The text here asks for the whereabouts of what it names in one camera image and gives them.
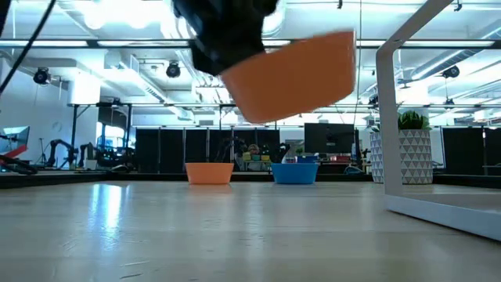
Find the succulent in white patterned pot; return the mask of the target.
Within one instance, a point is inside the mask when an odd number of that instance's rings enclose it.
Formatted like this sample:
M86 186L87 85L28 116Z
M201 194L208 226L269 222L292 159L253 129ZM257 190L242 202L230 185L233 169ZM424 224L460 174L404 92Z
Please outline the succulent in white patterned pot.
M380 125L369 136L370 162L375 183L384 182L383 147ZM433 182L431 136L428 118L414 110L398 115L398 137L402 183L426 185Z

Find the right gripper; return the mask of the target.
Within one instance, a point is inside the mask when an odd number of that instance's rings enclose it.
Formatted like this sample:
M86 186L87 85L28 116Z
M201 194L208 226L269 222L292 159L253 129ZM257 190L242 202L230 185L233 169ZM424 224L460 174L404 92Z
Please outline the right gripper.
M265 51L264 19L279 0L172 0L177 16L196 32L191 46L193 66L217 76Z

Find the blue mini bowl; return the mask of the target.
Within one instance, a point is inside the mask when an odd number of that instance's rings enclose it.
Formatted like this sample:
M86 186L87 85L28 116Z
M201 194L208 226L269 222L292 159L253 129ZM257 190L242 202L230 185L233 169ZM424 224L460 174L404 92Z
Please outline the blue mini bowl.
M319 168L316 163L273 163L271 167L278 184L313 184Z

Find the black partition wall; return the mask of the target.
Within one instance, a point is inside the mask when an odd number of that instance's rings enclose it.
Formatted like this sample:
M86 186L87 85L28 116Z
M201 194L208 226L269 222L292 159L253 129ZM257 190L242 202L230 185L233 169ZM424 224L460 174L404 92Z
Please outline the black partition wall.
M501 128L442 129L445 173L501 176Z
M136 164L140 173L181 174L187 163L205 162L234 163L238 172L251 168L243 163L251 146L271 154L279 141L277 129L138 129Z

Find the black overhead beam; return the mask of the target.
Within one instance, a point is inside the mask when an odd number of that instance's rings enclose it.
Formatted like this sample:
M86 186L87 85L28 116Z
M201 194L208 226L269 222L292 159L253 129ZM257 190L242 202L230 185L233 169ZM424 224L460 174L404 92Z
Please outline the black overhead beam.
M36 49L187 49L193 40L182 39L155 39L155 40L97 40L97 39L46 39L36 40L32 48ZM299 39L265 39L263 45L266 49L277 49L300 42ZM23 49L28 43L24 39L0 38L0 49ZM378 49L385 40L362 39L356 41L360 49ZM500 49L501 40L409 40L403 42L397 49Z

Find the black computer monitor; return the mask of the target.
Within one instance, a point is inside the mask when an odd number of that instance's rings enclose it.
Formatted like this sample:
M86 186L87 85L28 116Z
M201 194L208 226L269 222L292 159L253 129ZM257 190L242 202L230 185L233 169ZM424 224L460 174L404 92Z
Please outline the black computer monitor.
M350 124L307 123L304 131L306 153L347 154L355 141Z

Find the tilted monitor screen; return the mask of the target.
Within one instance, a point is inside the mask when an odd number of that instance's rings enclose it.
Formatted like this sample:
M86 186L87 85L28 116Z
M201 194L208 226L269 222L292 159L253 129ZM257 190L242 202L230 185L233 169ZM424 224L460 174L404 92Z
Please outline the tilted monitor screen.
M21 146L28 144L30 127L10 127L0 130L0 147Z

